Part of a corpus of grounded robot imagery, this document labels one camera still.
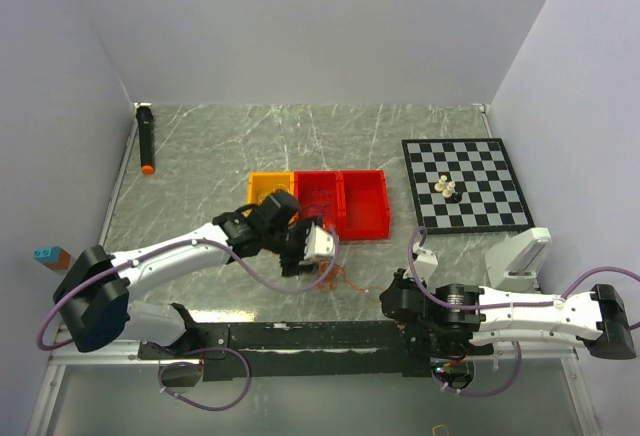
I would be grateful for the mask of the yellow plastic bin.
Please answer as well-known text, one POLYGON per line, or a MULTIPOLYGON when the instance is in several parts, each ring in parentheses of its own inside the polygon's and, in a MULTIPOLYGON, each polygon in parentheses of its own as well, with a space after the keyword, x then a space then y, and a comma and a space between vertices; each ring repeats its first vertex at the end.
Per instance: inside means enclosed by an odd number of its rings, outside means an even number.
POLYGON ((295 194, 294 172, 250 172, 248 176, 247 203, 260 204, 277 190, 295 194))

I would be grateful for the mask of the red plastic bin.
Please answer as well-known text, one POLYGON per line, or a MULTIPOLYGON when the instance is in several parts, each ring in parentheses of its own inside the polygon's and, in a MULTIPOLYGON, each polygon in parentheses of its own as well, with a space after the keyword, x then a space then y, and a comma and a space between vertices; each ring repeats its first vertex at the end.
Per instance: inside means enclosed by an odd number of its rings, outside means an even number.
POLYGON ((343 238, 345 207, 338 171, 296 172, 295 197, 300 204, 300 217, 321 217, 326 230, 335 230, 343 238))
POLYGON ((344 241, 384 240, 389 237, 391 210, 382 170, 341 172, 344 190, 344 241))

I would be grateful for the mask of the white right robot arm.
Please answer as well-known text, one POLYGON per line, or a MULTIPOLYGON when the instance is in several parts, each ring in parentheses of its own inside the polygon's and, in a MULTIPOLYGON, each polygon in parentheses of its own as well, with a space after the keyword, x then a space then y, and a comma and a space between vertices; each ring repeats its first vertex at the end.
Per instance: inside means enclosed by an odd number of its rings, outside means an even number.
POLYGON ((593 357, 637 356, 624 302, 609 284, 583 293, 514 293, 449 284, 431 292, 396 272, 380 294, 382 313, 401 326, 409 353, 450 360, 490 354, 495 343, 584 346, 593 357))

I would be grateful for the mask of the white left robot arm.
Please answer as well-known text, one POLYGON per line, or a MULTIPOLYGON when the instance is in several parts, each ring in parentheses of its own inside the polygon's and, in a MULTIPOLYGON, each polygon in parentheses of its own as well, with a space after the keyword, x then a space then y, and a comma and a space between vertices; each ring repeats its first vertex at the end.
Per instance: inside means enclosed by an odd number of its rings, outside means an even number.
POLYGON ((261 203, 224 212, 178 237, 142 249, 109 253, 96 245, 67 270, 53 301, 81 353, 119 339, 151 341, 184 358, 197 346, 188 311, 175 303, 156 306, 144 297, 182 276, 269 251, 283 276, 315 270, 336 254, 334 234, 319 216, 302 217, 290 193, 276 190, 261 203))

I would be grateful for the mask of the black chess piece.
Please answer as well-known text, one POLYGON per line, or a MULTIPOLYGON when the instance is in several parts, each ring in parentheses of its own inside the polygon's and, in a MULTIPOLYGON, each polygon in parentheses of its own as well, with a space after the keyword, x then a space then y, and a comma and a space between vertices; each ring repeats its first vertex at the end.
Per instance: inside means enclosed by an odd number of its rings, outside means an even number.
POLYGON ((462 193, 458 191, 454 191, 449 197, 449 201, 452 203, 459 203, 462 199, 462 193))

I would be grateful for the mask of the white plastic stand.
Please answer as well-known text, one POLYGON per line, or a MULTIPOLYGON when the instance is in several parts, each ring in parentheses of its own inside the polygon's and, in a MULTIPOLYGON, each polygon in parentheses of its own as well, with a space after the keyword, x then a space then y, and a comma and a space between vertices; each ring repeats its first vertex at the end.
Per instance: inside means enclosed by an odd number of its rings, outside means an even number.
POLYGON ((534 227, 491 247, 484 255, 490 286, 506 292, 531 291, 551 245, 549 230, 534 227))

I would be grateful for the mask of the cream chess pawn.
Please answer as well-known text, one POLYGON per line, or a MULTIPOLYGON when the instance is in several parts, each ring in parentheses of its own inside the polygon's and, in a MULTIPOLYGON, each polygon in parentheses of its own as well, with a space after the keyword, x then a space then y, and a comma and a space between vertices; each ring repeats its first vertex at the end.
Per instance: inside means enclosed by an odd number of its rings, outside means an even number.
POLYGON ((456 183, 454 181, 450 181, 445 189, 442 191, 442 195, 445 199, 449 199, 453 196, 455 192, 456 183))

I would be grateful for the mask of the cream chess piece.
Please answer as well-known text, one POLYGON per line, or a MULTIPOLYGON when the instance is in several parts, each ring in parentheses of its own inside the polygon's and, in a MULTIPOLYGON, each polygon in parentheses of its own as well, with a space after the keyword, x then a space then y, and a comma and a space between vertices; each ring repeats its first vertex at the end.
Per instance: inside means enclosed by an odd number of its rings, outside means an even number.
POLYGON ((434 184, 434 190, 438 193, 442 193, 448 186, 448 177, 441 175, 439 180, 434 184))

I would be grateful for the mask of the black white chessboard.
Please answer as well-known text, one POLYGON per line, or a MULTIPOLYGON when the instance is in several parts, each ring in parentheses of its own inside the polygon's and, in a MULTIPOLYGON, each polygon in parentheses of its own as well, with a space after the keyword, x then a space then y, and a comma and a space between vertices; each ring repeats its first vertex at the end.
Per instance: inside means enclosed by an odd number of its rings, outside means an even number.
POLYGON ((523 232, 534 226, 500 138, 405 139, 401 142, 417 222, 429 233, 523 232), (441 175, 459 203, 434 190, 441 175))

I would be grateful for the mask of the black marker orange cap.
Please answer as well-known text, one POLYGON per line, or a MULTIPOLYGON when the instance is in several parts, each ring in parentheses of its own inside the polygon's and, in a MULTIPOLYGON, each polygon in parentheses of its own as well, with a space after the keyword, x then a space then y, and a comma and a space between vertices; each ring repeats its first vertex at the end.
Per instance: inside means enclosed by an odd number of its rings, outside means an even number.
POLYGON ((138 123, 141 173, 153 175, 155 173, 154 116, 149 106, 138 106, 135 116, 138 123))

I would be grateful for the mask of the blue orange block tower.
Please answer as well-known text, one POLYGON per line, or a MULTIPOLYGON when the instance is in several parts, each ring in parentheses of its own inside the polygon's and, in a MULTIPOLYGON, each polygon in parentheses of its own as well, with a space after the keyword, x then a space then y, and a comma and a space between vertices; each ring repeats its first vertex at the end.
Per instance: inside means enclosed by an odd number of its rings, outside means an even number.
POLYGON ((37 262, 54 272, 68 271, 75 262, 75 258, 60 246, 36 248, 33 257, 37 262))

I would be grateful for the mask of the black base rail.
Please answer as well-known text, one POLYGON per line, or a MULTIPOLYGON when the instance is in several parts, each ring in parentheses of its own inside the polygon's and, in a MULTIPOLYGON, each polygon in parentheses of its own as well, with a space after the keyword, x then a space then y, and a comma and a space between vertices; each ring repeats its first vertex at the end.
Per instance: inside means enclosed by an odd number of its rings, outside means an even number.
POLYGON ((243 377, 235 356, 208 347, 233 349, 247 360, 253 377, 332 376, 399 373, 429 377, 436 361, 490 356, 490 344, 472 347, 463 336, 433 333, 393 320, 289 323, 197 323, 167 351, 142 343, 143 361, 193 360, 206 382, 243 377))

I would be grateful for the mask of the aluminium frame rail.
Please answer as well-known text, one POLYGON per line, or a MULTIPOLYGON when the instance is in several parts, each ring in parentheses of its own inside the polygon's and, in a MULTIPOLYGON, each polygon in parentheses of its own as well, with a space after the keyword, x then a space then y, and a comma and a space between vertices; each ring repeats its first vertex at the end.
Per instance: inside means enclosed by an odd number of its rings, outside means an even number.
POLYGON ((140 346, 139 341, 116 340, 96 351, 83 353, 74 343, 69 343, 51 351, 48 363, 57 366, 118 366, 151 365, 164 360, 159 354, 150 359, 142 359, 139 355, 140 346))

